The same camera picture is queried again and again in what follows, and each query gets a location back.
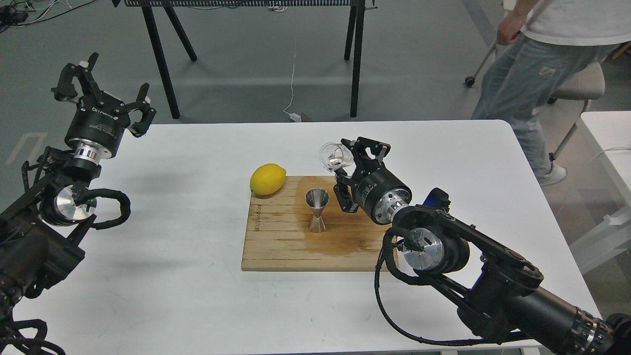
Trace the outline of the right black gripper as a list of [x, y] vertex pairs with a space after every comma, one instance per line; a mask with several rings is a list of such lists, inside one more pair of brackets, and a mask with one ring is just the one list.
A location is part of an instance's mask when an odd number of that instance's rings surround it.
[[350, 177], [345, 169], [334, 171], [334, 193], [343, 212], [363, 209], [378, 225], [392, 223], [397, 209], [408, 206], [412, 191], [385, 168], [383, 158], [390, 153], [390, 144], [365, 137], [341, 139], [353, 155], [355, 170]]

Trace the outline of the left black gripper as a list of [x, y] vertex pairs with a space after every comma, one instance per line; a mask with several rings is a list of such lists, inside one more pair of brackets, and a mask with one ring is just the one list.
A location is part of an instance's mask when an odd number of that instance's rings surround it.
[[[97, 52], [93, 52], [87, 62], [79, 65], [68, 63], [62, 69], [57, 86], [50, 91], [56, 101], [70, 102], [77, 97], [73, 84], [73, 79], [77, 78], [83, 97], [76, 102], [77, 111], [65, 135], [65, 143], [70, 148], [77, 148], [80, 141], [99, 144], [102, 158], [110, 159], [117, 155], [125, 128], [135, 138], [146, 135], [156, 110], [151, 107], [148, 98], [149, 83], [140, 86], [136, 100], [129, 104], [99, 89], [92, 75], [98, 56]], [[140, 111], [140, 120], [132, 123], [129, 113], [134, 111]]]

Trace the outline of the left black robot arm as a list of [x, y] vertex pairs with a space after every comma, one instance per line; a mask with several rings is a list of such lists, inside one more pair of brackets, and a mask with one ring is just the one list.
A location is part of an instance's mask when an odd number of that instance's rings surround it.
[[101, 174], [101, 160], [117, 155], [124, 131], [147, 133], [156, 110], [140, 86], [132, 103], [101, 90], [92, 69], [98, 58], [67, 64], [57, 86], [57, 101], [73, 101], [76, 114], [65, 136], [67, 150], [47, 147], [33, 165], [25, 162], [25, 192], [1, 213], [1, 348], [12, 346], [25, 355], [63, 355], [47, 341], [40, 319], [15, 321], [14, 306], [34, 299], [60, 283], [85, 258], [79, 247], [90, 229], [109, 229], [126, 222], [131, 202], [113, 189], [90, 189]]

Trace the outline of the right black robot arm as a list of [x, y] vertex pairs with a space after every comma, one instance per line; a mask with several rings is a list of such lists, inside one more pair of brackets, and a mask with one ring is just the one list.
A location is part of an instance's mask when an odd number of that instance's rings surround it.
[[[543, 274], [524, 257], [449, 213], [448, 193], [434, 188], [423, 204], [383, 163], [390, 144], [359, 137], [325, 144], [321, 164], [335, 175], [342, 211], [362, 209], [388, 225], [374, 276], [385, 320], [405, 337], [424, 344], [472, 346], [533, 339], [557, 355], [628, 355], [630, 317], [607, 320], [571, 305], [541, 287]], [[430, 286], [457, 307], [475, 339], [433, 341], [397, 326], [381, 301], [383, 266], [408, 285]]]

